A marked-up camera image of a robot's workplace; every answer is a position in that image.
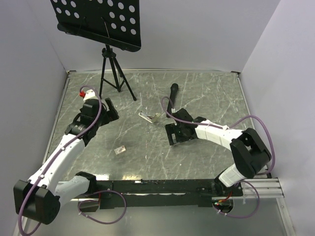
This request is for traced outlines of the small cardboard piece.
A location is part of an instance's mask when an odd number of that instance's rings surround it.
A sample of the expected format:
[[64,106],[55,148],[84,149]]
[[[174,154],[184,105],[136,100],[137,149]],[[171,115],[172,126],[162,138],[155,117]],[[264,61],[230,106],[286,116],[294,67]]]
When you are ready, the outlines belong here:
[[116,155],[121,154],[121,153],[123,153],[125,151],[126,151],[126,147],[125,146],[120,146],[120,147],[114,149],[114,152],[115,152]]

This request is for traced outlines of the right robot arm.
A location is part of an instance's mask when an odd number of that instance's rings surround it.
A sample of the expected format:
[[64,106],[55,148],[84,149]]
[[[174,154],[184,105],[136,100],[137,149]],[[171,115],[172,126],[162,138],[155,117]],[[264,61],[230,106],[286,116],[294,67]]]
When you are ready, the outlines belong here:
[[203,117],[192,118],[185,109],[173,116],[175,121],[165,125],[171,146],[200,139],[231,151],[234,163],[215,178],[215,190],[221,196],[227,195],[238,182],[255,177],[272,159],[267,146],[252,128],[231,129]]

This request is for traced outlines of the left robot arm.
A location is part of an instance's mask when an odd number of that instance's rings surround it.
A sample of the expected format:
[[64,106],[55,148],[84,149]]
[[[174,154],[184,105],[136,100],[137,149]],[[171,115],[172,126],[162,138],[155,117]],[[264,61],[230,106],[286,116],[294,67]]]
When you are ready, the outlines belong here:
[[119,115],[110,98],[104,103],[94,97],[85,99],[80,113],[67,126],[61,142],[40,169],[27,181],[19,180],[13,187],[16,213],[42,224],[50,224],[60,208],[83,194],[93,197],[97,192],[96,177],[78,172],[75,177],[59,185],[61,177],[83,152],[97,130]]

